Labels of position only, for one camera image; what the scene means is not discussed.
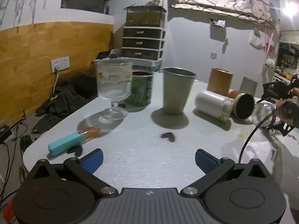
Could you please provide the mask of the white cylindrical cup lying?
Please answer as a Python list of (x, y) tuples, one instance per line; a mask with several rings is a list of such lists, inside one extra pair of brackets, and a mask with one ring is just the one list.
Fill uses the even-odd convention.
[(198, 111), (226, 123), (233, 110), (234, 102), (234, 99), (227, 96), (202, 90), (196, 95), (195, 107)]

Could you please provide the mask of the orange cup with black inside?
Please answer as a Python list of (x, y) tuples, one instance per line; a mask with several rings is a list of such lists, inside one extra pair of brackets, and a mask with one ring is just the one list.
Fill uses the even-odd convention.
[(249, 118), (255, 105), (253, 95), (229, 89), (228, 97), (234, 100), (232, 112), (235, 117), (239, 120)]

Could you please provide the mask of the brown cardboard tube cup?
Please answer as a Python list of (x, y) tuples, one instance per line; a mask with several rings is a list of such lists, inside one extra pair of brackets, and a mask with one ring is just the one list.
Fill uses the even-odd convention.
[(214, 67), (210, 73), (207, 90), (222, 96), (227, 96), (232, 79), (233, 74), (231, 72)]

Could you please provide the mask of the grey metal cup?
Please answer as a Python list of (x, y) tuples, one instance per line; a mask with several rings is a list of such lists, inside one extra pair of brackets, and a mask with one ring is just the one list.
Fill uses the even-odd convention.
[(196, 74), (177, 67), (163, 69), (163, 110), (172, 115), (183, 114)]

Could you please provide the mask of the grey cylindrical cup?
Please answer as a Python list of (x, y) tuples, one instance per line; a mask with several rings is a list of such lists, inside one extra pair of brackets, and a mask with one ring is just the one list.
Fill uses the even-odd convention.
[(251, 94), (254, 96), (256, 93), (257, 86), (258, 86), (258, 83), (255, 80), (244, 76), (242, 83), (240, 85), (239, 91), (242, 93), (248, 93), (248, 94)]

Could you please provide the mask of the teal and amber lighter tube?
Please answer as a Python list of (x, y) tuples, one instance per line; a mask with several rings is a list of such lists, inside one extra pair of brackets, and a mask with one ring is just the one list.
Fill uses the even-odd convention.
[(70, 148), (78, 146), (87, 140), (93, 138), (100, 132), (98, 125), (84, 128), (82, 130), (64, 136), (48, 145), (48, 150), (51, 156), (57, 156)]

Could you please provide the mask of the small black object on table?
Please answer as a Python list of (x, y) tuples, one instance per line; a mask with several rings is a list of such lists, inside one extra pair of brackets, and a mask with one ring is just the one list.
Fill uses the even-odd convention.
[(163, 133), (160, 135), (160, 138), (167, 139), (171, 143), (176, 141), (176, 137), (172, 132)]

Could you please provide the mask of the black clothing pile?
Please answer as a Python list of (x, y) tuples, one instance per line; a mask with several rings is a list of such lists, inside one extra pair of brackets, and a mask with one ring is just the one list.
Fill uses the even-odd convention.
[(80, 74), (56, 86), (50, 98), (36, 109), (42, 117), (33, 127), (34, 133), (45, 133), (76, 110), (97, 97), (96, 78)]

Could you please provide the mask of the clear stemmed glass goblet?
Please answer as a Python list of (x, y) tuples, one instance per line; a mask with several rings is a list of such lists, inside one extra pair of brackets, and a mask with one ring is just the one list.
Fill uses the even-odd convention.
[(96, 63), (97, 93), (109, 100), (111, 106), (103, 111), (108, 120), (122, 120), (127, 111), (119, 106), (119, 102), (131, 95), (132, 62), (122, 58), (106, 58)]

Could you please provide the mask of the right hand-held gripper device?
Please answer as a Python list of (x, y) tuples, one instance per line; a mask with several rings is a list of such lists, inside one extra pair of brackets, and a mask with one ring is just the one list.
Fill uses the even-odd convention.
[(294, 73), (290, 83), (283, 80), (263, 84), (261, 101), (276, 99), (282, 100), (277, 106), (276, 114), (280, 116), (279, 123), (271, 123), (268, 129), (278, 130), (283, 136), (298, 128), (298, 75)]

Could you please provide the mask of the green patterned tin can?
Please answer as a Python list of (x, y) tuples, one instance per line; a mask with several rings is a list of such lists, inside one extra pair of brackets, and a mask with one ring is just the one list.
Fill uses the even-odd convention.
[(144, 70), (132, 71), (131, 95), (126, 104), (134, 107), (146, 107), (152, 98), (152, 82), (154, 74)]

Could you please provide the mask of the white plastic drawer unit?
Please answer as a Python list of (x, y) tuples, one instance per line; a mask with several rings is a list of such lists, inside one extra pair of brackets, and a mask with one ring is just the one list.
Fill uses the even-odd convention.
[(166, 31), (162, 27), (125, 26), (122, 57), (153, 60), (162, 59)]

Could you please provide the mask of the glass fish tank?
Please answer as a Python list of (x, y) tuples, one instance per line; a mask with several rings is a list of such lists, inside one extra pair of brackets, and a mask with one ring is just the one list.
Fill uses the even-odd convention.
[(166, 10), (162, 6), (128, 6), (126, 26), (165, 27)]

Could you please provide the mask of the white wall power socket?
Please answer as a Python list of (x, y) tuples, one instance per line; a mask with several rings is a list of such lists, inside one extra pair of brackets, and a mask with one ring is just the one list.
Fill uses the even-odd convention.
[(65, 69), (69, 69), (70, 67), (70, 57), (62, 57), (58, 59), (53, 59), (50, 62), (51, 72), (54, 73), (56, 71), (61, 71)]

